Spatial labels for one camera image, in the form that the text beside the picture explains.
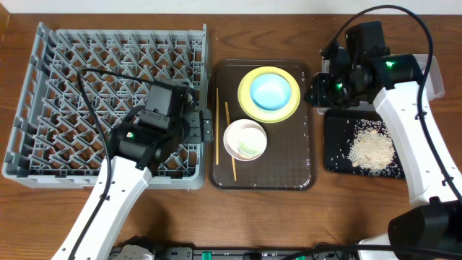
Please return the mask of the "white cup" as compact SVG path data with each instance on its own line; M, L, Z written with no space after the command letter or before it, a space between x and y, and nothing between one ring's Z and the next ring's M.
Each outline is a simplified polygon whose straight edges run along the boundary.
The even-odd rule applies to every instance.
M260 129L244 128L238 135L237 150L246 159L258 157L265 151L266 145L266 136Z

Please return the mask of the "light blue bowl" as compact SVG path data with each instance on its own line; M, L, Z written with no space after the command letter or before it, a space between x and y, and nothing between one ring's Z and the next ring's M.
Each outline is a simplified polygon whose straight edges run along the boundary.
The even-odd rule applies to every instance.
M250 98L253 103L265 111L277 111L283 108L292 96L289 82L278 74L263 74L250 85Z

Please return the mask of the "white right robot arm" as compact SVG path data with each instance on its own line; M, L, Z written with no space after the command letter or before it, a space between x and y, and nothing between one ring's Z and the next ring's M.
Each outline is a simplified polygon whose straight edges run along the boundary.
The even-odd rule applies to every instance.
M429 107L433 55L392 55L384 45L322 52L328 71L313 77L305 99L314 107L368 102L385 123L406 176L411 210L384 235L352 248L359 259L461 258L461 172Z

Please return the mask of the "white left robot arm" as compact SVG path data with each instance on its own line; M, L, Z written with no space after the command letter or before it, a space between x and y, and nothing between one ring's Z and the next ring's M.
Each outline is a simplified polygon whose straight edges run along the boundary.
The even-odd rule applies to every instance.
M97 183L55 259L106 259L158 167L184 143L213 140L210 110L181 116L167 131L134 121L148 114L143 106L137 106L110 131Z

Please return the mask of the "clear plastic waste bin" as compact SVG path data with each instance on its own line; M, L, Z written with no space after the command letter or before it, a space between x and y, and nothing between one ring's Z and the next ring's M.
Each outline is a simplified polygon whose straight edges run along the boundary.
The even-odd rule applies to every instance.
M414 54L414 57L417 60L420 69L422 72L424 72L427 65L427 54ZM429 75L425 83L425 88L427 90L427 99L429 101L434 100L435 98L441 98L445 94L443 78L435 56L432 57L432 64L430 66ZM374 106L366 101L361 101L359 106L350 107L349 109L359 111L375 111Z

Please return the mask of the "pink bowl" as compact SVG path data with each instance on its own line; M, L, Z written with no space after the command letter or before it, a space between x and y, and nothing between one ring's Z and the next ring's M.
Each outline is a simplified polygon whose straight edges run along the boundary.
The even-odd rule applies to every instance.
M268 144L268 138L267 138L266 132L263 129L263 127L260 124L256 123L255 121L252 121L249 119L240 119L240 120L236 120L232 122L225 129L225 132L223 135L223 144L227 152L236 160L244 161L244 162L255 160L256 158L260 157L263 154L263 153L260 154L258 157L246 159L238 153L238 150L237 150L238 135L242 129L248 128L248 127L260 129L265 134L266 139L267 139L267 144Z

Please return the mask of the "yellow plate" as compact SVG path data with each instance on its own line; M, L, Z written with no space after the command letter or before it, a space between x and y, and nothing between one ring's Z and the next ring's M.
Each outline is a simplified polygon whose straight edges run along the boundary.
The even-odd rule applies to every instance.
M292 96L283 108L276 111L263 110L251 100L250 85L253 80L263 74L278 74L289 82ZM301 92L299 84L289 72L275 66L262 66L251 70L242 78L237 89L237 98L243 111L254 120L263 123L278 123L288 119L297 110Z

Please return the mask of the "dark brown serving tray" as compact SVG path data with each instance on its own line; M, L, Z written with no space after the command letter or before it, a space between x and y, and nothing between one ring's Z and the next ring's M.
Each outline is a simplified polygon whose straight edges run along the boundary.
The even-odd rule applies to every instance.
M312 108L302 100L297 110L279 123L261 123L268 137L265 152L249 162L236 160L223 144L227 124L249 116L240 107L237 89L242 78L252 69L275 66L289 72L297 81L302 94L311 78L309 67L299 60L225 59L212 75L214 106L219 89L219 164L209 174L210 181L220 189L292 190L303 191L316 180L315 145L313 140Z

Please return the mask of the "grey plastic dish rack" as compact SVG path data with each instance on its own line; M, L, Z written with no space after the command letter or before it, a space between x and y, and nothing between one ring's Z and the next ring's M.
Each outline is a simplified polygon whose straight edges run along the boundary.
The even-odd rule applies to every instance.
M51 30L39 25L2 175L30 188L93 186L110 131L144 105L150 80L186 83L205 109L209 29Z

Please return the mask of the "black equipment rail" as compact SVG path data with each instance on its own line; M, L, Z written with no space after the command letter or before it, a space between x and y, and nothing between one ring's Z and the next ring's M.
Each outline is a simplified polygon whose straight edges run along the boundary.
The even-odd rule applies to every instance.
M134 236L115 245L109 259L143 259L147 252L153 259L283 259L300 252L299 248L198 247L193 243L161 242L145 236Z

